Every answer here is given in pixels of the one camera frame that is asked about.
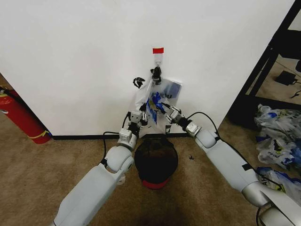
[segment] white wall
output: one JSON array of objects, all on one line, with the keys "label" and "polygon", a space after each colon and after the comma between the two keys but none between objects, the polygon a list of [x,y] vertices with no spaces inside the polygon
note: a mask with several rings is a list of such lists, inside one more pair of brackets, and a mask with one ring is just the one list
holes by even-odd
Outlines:
[{"label": "white wall", "polygon": [[178,106],[219,125],[292,3],[2,1],[0,71],[53,135],[95,135],[119,131],[133,78],[164,47],[163,76],[183,83]]}]

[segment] white plastic bag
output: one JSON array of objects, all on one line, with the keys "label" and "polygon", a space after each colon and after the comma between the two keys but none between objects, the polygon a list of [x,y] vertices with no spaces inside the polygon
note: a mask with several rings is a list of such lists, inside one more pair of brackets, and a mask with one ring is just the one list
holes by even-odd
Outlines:
[{"label": "white plastic bag", "polygon": [[258,106],[257,117],[254,118],[259,127],[279,130],[291,140],[301,138],[301,112],[295,110],[271,109],[269,106]]},{"label": "white plastic bag", "polygon": [[[258,167],[257,170],[267,178],[283,185],[284,192],[294,199],[301,206],[301,181],[295,178],[290,178],[283,172],[278,172],[269,167]],[[268,180],[258,176],[258,180],[268,187],[278,190],[278,186]]]},{"label": "white plastic bag", "polygon": [[293,161],[291,149],[296,147],[294,142],[283,132],[262,128],[258,138],[257,150],[259,151],[258,160],[265,164],[276,163],[287,169],[289,163]]},{"label": "white plastic bag", "polygon": [[[163,78],[159,85],[155,85],[150,77],[138,90],[135,96],[135,109],[140,110],[146,104],[146,113],[148,116],[147,128],[152,127],[158,133],[166,133],[170,124],[164,118],[164,114],[161,111],[164,110],[162,103],[176,105],[181,87],[180,83]],[[143,128],[143,131],[139,135],[146,134],[147,128]]]}]

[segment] black mesh trash can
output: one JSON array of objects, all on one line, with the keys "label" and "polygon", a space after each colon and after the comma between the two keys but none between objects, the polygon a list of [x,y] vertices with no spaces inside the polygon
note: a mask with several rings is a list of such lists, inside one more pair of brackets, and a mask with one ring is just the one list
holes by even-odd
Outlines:
[{"label": "black mesh trash can", "polygon": [[135,152],[135,165],[142,184],[163,188],[178,166],[178,154],[166,138],[146,139]]}]

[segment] red fire extinguisher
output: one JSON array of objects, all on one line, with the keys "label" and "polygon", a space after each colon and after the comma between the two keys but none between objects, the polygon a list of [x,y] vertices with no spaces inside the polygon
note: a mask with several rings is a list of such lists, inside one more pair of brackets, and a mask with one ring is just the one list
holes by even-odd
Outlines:
[{"label": "red fire extinguisher", "polygon": [[34,143],[43,144],[51,139],[49,132],[14,90],[0,88],[0,111],[23,130]]}]

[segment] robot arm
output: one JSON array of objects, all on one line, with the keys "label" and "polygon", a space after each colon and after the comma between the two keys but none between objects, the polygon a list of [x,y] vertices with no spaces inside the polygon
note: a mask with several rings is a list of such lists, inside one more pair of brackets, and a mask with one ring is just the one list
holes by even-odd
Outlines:
[{"label": "robot arm", "polygon": [[170,115],[165,114],[165,118],[195,138],[198,146],[233,188],[257,207],[271,205],[260,215],[262,223],[266,226],[301,226],[301,207],[294,200],[281,191],[261,184],[249,163],[215,133],[186,119],[180,109],[164,105],[172,111]]},{"label": "robot arm", "polygon": [[67,194],[50,226],[86,226],[109,198],[120,178],[131,168],[131,151],[139,137],[141,112],[131,112],[128,129],[121,129],[117,146]]}]

